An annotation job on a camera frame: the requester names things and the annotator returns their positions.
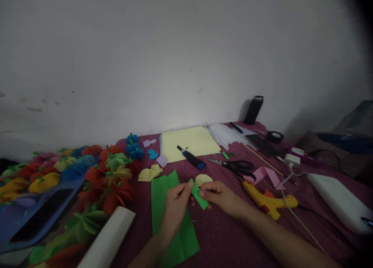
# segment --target hand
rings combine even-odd
[[[229,187],[220,181],[204,183],[200,188],[199,196],[216,204],[220,209],[234,218],[242,218],[245,209],[249,206],[248,203],[239,198]]]
[[[164,229],[164,232],[168,232],[171,238],[180,230],[192,189],[193,183],[189,182],[188,184],[179,184],[167,191],[161,228]]]

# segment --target black tape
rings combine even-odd
[[[280,132],[268,131],[267,133],[267,140],[271,143],[279,143],[283,138],[284,135],[282,135]]]

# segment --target scissor blade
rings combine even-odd
[[[209,158],[207,160],[222,165],[221,161],[218,161],[215,159],[209,159]]]

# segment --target maroon tablecloth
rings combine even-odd
[[[260,123],[256,123],[254,126],[244,125],[242,122],[239,122],[238,124],[250,130],[257,128],[263,132],[267,132],[265,127]],[[143,160],[143,168],[150,168],[152,164],[156,163],[155,160],[149,159],[146,152],[148,149],[152,148],[159,153],[159,136],[160,134],[155,134],[142,136],[139,138],[141,146],[142,141],[144,140],[157,140],[155,144],[152,144],[144,149],[145,158]],[[286,143],[280,143],[277,144],[277,147],[284,148],[286,145]],[[255,170],[260,166],[266,166],[265,163],[263,163],[241,144],[235,143],[230,145],[229,151],[233,151],[235,154],[237,154],[237,157],[234,158],[234,160],[251,161],[255,166]],[[213,158],[219,160],[224,159],[221,154],[207,155],[199,158],[202,160],[204,158]],[[280,172],[284,174],[289,173],[289,169],[286,167],[286,165],[277,159],[267,160]],[[176,170],[180,181],[187,182],[191,178],[194,179],[198,174],[208,174],[214,181],[222,181],[242,199],[247,201],[253,207],[256,207],[256,204],[243,189],[240,180],[231,171],[218,164],[209,162],[208,160],[204,160],[204,162],[207,164],[207,166],[203,169],[203,171],[199,171],[187,160],[167,164],[167,166],[163,168],[163,173],[161,175],[168,175],[173,170]],[[310,172],[337,178],[354,195],[356,195],[357,198],[359,198],[369,208],[373,209],[373,205],[371,204],[371,201],[373,201],[372,190],[359,182],[356,182],[355,180],[332,170],[331,168],[313,168],[307,165],[302,165],[300,168],[295,169],[294,171],[297,174],[301,172]],[[299,204],[306,206],[307,208],[312,209],[326,217],[337,228],[339,228],[354,245],[359,247],[364,241],[363,237],[350,232],[343,226],[343,224],[327,206],[325,201],[308,182],[306,176],[296,177],[295,179],[298,186],[295,186],[290,182],[285,183],[285,187],[287,189],[285,193],[296,197]],[[138,187],[139,196],[137,197],[136,201],[129,206],[129,209],[136,213],[136,217],[120,249],[118,250],[118,253],[112,263],[112,268],[126,267],[136,257],[136,255],[152,236],[150,183],[137,182],[137,177],[134,177],[132,181],[132,184]],[[281,197],[281,192],[274,189],[268,176],[259,182],[256,187],[262,193],[264,193],[264,190],[267,188],[275,196]],[[277,261],[271,255],[269,250],[242,222],[226,215],[218,207],[213,207],[211,210],[205,211],[203,211],[198,204],[194,207],[188,207],[192,220],[194,221],[194,227],[201,250],[194,256],[181,263],[178,267],[278,266]],[[306,230],[295,219],[288,209],[279,209],[279,212],[281,214],[279,223],[282,226],[316,246]],[[345,245],[340,234],[323,218],[298,208],[295,208],[294,212],[333,259],[341,261],[351,257],[354,254],[354,252],[347,245]]]

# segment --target black bottle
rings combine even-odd
[[[263,104],[264,97],[256,95],[250,102],[248,113],[245,117],[245,124],[253,125],[255,123],[256,117],[258,116],[261,105]]]

